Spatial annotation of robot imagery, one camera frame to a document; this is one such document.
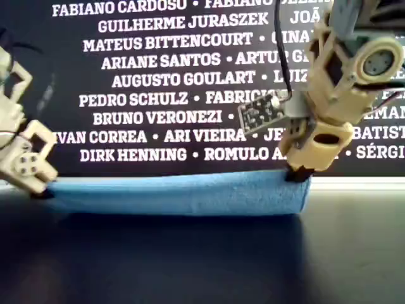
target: blue foam tube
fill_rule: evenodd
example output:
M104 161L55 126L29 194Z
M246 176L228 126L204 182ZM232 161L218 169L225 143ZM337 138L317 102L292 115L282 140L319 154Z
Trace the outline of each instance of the blue foam tube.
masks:
M285 172L255 171L51 184L49 206L65 212L134 215L262 216L299 213L310 180L287 183Z

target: bolt hole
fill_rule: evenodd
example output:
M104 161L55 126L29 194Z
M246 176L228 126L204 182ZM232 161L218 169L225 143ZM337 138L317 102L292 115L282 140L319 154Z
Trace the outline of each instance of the bolt hole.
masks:
M314 137L314 141L320 144L338 144L340 139L333 134L318 134Z

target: robotic arm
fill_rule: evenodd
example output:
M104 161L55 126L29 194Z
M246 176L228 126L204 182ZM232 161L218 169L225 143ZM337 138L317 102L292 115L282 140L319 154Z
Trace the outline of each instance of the robotic arm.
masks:
M315 25L307 51L306 87L292 93L289 71L284 69L288 96L275 92L238 107L247 136L287 121L278 145L287 157L287 181L303 182L314 172L327 170L351 142L353 125L404 90L404 83L391 81L404 62L395 37L403 32L403 0L335 0ZM279 52L284 49L280 43ZM377 96L387 90L397 92L375 107Z
M11 76L19 82L7 96L5 86ZM31 74L0 47L0 178L40 195L58 176L46 160L56 136L38 120L28 121L18 103L31 81Z

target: dark surface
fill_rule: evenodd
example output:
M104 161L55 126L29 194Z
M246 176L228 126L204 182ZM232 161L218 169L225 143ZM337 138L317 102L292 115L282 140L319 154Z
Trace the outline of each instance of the dark surface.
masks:
M34 205L4 205L1 303L404 303L405 204L339 196L312 195L300 217L251 219L55 224Z

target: circuit board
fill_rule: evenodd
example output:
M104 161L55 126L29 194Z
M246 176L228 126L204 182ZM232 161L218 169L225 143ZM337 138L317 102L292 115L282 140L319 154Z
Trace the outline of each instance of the circuit board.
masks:
M283 119L283 112L271 103L273 97L274 94L270 93L238 107L240 127L245 136L265 131L270 125Z

